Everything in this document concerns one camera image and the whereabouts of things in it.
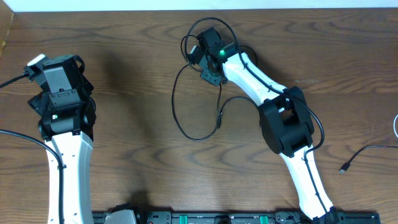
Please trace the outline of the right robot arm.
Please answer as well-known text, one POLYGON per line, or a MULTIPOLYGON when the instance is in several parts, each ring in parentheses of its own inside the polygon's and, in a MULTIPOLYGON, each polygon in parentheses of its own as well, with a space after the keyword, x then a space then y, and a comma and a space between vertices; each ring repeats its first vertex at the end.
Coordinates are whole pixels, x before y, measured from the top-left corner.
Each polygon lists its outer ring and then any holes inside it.
POLYGON ((314 125, 302 90, 286 88, 261 71, 235 43, 226 43, 214 28, 199 33, 191 59, 202 77, 218 85, 235 83, 256 104, 262 136, 284 160, 299 197, 301 211, 314 223, 336 223, 338 216, 323 188, 313 155, 314 125))

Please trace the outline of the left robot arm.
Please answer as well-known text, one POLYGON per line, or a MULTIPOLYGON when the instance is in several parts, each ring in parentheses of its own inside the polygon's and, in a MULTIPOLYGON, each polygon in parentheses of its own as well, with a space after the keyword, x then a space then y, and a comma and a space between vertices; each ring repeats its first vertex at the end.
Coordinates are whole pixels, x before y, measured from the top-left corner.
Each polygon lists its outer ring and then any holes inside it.
POLYGON ((41 92, 29 100, 40 115, 39 133, 49 148, 49 223, 94 223, 90 159, 96 104, 93 85, 78 55, 32 59, 25 71, 41 92))

